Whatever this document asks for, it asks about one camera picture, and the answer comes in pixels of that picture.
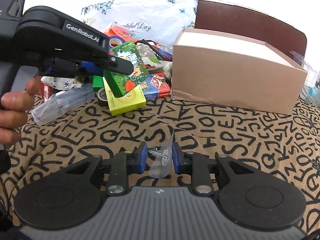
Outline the person left hand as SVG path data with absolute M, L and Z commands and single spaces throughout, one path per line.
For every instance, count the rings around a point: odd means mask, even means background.
M 14 145 L 20 139 L 16 131 L 26 124 L 27 111 L 34 106 L 34 96 L 40 93 L 41 78 L 39 76 L 30 79 L 26 89 L 22 92 L 5 93 L 1 98 L 1 144 Z

